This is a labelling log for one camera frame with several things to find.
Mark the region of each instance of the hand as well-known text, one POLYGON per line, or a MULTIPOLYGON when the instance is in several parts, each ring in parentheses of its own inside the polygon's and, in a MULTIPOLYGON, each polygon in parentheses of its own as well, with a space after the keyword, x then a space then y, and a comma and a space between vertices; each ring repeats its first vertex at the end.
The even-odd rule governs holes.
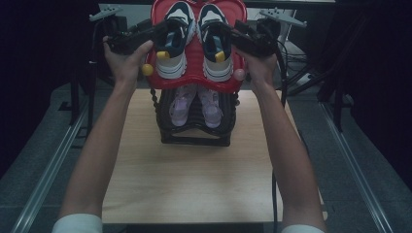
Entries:
POLYGON ((237 48, 234 50, 246 60, 245 71, 252 77, 252 91, 254 93, 257 93, 258 88, 264 84, 273 86, 273 75, 278 61, 276 54, 257 58, 237 48))
POLYGON ((107 40, 107 36, 103 38, 104 53, 107 63, 115 76, 116 85, 126 85, 132 86, 133 89, 136 88, 137 76, 139 74, 139 66, 141 65, 142 58, 151 50, 154 43, 152 41, 147 41, 135 52, 129 56, 125 56, 113 53, 110 50, 109 45, 106 43, 107 40))

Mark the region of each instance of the forearm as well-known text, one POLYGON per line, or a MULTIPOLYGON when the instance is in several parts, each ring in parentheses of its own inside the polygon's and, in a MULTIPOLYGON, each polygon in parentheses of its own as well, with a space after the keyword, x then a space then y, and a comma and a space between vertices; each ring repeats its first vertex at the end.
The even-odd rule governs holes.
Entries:
POLYGON ((133 88, 115 89, 86 140, 60 211, 101 216, 103 199, 116 163, 121 132, 133 88))
POLYGON ((284 223, 293 223, 289 220, 296 220, 301 224, 318 222, 316 226, 325 229, 317 184, 306 148, 297 136, 273 86, 260 84, 256 95, 270 160, 284 202, 284 223), (300 215, 306 210, 311 214, 300 215))

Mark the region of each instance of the red shoe rack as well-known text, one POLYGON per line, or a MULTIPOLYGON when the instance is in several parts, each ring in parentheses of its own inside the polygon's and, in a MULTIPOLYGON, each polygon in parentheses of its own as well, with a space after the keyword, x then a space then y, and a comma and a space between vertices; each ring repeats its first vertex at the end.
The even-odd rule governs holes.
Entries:
MULTIPOLYGON (((152 6, 152 22, 153 24, 158 24, 164 20, 164 16, 170 7, 177 2, 177 0, 156 0, 152 6)), ((241 0, 212 0, 209 2, 203 2, 198 0, 193 2, 190 0, 185 0, 193 12, 195 20, 199 15, 200 9, 205 4, 215 4, 217 5, 222 12, 224 13, 228 23, 234 25, 236 19, 246 22, 247 11, 246 6, 241 0)), ((148 77, 148 82, 154 89, 171 89, 177 88, 181 85, 189 83, 199 83, 203 86, 214 89, 218 92, 223 93, 234 93, 240 89, 242 82, 237 81, 234 77, 230 77, 229 80, 221 83, 213 82, 207 80, 203 74, 203 48, 197 38, 197 35, 193 36, 191 42, 185 48, 186 57, 188 60, 188 66, 186 72, 178 79, 175 80, 166 80, 162 78, 157 71, 154 69, 154 72, 151 76, 148 77)), ((242 69, 244 67, 244 60, 237 53, 233 52, 232 55, 233 61, 233 70, 242 69)), ((146 63, 151 64, 155 67, 156 55, 153 50, 148 54, 146 63)))

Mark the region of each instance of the yellow ball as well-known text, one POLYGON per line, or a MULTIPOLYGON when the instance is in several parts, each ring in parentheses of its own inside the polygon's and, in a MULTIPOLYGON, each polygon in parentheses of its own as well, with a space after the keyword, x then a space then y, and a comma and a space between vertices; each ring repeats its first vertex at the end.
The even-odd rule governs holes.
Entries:
POLYGON ((151 64, 144 64, 142 66, 142 73, 145 76, 151 76, 154 73, 154 67, 151 64))

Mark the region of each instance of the gray floor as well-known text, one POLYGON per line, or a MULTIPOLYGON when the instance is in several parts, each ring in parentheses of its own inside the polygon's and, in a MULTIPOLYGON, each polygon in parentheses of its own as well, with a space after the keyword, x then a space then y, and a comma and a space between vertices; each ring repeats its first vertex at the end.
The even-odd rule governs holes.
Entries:
MULTIPOLYGON (((140 87, 146 88, 147 84, 142 82, 140 87)), ((248 89, 249 84, 244 83, 242 88, 248 89)), ((326 123, 325 115, 316 99, 317 90, 317 86, 311 87, 297 96, 289 97, 288 101, 297 128, 306 143, 315 167, 320 192, 328 214, 326 220, 328 230, 329 232, 379 232, 326 123)), ((110 92, 109 85, 98 83, 95 101, 96 117, 102 110, 110 92)), ((68 85, 58 88, 52 94, 51 105, 43 121, 11 169, 0 181, 1 232, 9 232, 13 228, 33 188, 69 127, 70 112, 59 110, 61 103, 65 101, 70 102, 68 85)), ((350 116, 349 109, 343 111, 342 126, 348 144, 382 205, 393 231, 412 232, 411 191, 382 154, 363 135, 350 116)), ((29 232, 52 230, 65 185, 84 143, 84 134, 85 130, 81 129, 29 232)), ((271 224, 265 223, 263 226, 263 232, 270 232, 271 224)), ((121 232, 124 227, 124 225, 105 225, 104 231, 121 232)))

